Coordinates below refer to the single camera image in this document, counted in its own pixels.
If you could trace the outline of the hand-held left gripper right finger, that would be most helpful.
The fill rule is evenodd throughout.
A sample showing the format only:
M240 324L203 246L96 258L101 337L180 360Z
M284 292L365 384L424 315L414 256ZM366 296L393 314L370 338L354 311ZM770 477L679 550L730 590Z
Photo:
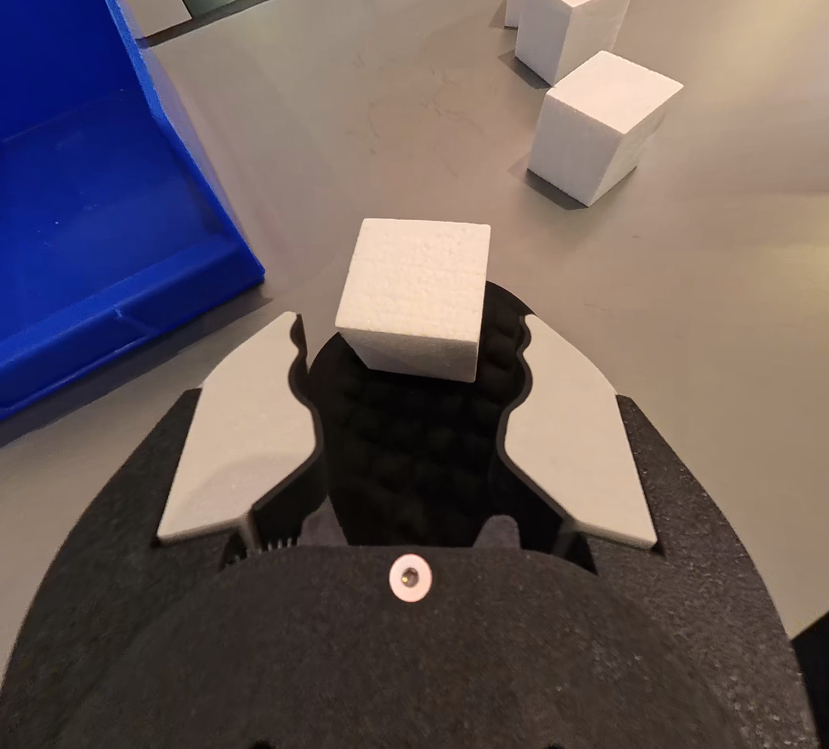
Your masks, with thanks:
M650 551L658 535L613 385L539 317L523 323L529 386L506 413L499 454L561 518L554 554L578 533Z

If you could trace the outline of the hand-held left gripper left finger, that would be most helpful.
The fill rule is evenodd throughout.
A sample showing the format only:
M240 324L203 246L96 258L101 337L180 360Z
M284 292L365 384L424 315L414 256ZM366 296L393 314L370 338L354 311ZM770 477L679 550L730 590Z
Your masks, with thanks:
M296 540L326 498L300 314L287 311L208 374L158 526L164 545L236 533L249 551Z

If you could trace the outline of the black mesh wrist rest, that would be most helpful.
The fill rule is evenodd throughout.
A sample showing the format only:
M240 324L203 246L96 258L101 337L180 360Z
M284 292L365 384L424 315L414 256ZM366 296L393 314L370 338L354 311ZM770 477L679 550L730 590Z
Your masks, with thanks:
M497 455L498 428L526 384L518 351L530 313L487 282L473 382L369 369L340 334L321 348L310 397L349 544L470 547L505 514L522 547L552 551L560 519Z

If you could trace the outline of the blue plastic bin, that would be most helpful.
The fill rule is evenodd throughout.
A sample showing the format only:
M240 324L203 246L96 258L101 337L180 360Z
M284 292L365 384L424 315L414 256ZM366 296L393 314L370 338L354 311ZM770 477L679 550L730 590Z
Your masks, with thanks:
M1 0L2 419L260 285L119 0Z

